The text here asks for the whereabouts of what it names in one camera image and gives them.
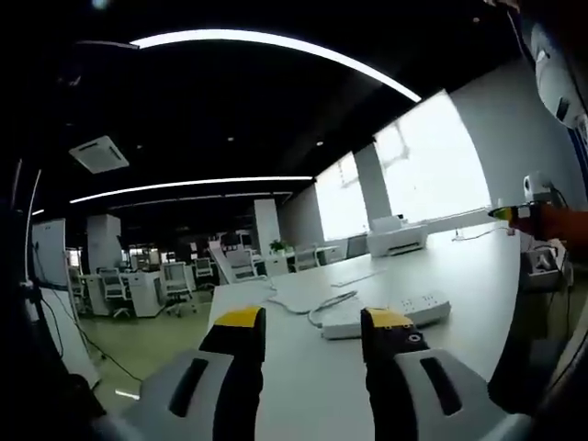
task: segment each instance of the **curved led light strip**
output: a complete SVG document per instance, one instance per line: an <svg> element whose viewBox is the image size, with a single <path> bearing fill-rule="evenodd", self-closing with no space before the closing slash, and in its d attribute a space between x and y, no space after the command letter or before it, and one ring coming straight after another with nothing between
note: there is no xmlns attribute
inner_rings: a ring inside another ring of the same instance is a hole
<svg viewBox="0 0 588 441"><path fill-rule="evenodd" d="M202 184L229 184L235 182L267 182L267 181L311 181L311 176L259 176L259 177L226 177L222 179L202 179L199 181L169 182L167 184L154 184L152 186L123 188L121 190L107 191L97 195L86 196L84 198L72 199L70 204L84 202L85 200L104 198L106 196L121 195L123 193L132 193L134 191L154 190L156 188L199 186Z"/></svg>
<svg viewBox="0 0 588 441"><path fill-rule="evenodd" d="M154 35L145 39L132 41L130 44L139 46L140 49L160 46L162 44L177 43L181 41L201 41L201 40L230 40L230 41L250 41L252 43L270 44L282 48L289 48L295 51L307 52L312 55L326 58L332 62L338 62L344 66L354 69L362 74L370 76L388 85L397 92L403 94L415 103L421 101L421 98L409 88L401 85L399 82L392 80L389 76L366 64L349 58L342 53L331 51L316 44L307 43L306 41L290 39L274 34L265 34L264 32L255 32L252 30L235 30L235 29L196 29L183 30L181 32L170 32L168 34Z"/></svg>

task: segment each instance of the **white column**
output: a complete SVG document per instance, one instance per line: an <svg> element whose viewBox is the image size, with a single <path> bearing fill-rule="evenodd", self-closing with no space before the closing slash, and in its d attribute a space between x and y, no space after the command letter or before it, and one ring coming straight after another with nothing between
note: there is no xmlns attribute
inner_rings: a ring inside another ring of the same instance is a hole
<svg viewBox="0 0 588 441"><path fill-rule="evenodd" d="M112 268L122 260L120 247L120 219L102 214L87 219L88 263L95 273L100 267Z"/></svg>
<svg viewBox="0 0 588 441"><path fill-rule="evenodd" d="M373 143L354 153L354 157L359 185L361 185L361 192L366 204L367 221L369 228L373 230L374 219L387 218L392 215L384 174L382 174L376 146Z"/></svg>
<svg viewBox="0 0 588 441"><path fill-rule="evenodd" d="M269 255L269 245L275 240L281 240L277 223L276 202L273 199L258 199L254 202L254 211L259 252L262 255Z"/></svg>

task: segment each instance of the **printer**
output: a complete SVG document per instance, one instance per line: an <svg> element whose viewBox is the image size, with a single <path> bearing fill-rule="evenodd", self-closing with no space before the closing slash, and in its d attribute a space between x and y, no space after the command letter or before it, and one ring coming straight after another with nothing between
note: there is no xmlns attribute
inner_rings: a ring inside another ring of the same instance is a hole
<svg viewBox="0 0 588 441"><path fill-rule="evenodd" d="M406 225L398 216L375 219L367 249L372 257L409 253L424 248L427 236L426 225Z"/></svg>

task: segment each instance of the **air conditioner vent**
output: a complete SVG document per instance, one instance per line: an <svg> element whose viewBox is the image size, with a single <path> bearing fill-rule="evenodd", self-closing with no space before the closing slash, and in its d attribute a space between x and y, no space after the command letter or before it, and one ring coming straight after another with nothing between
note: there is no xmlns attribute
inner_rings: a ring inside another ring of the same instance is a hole
<svg viewBox="0 0 588 441"><path fill-rule="evenodd" d="M70 155L94 175L129 166L127 158L108 136L78 145L70 150Z"/></svg>

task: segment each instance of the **bright window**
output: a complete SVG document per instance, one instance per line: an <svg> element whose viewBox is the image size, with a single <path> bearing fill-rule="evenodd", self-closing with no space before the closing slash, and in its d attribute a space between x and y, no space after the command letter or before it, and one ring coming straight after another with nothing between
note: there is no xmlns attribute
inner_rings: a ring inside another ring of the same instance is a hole
<svg viewBox="0 0 588 441"><path fill-rule="evenodd" d="M491 204L476 148L445 91L378 133L376 150L392 214L409 222Z"/></svg>
<svg viewBox="0 0 588 441"><path fill-rule="evenodd" d="M352 153L318 175L315 186L325 241L368 230L366 204Z"/></svg>

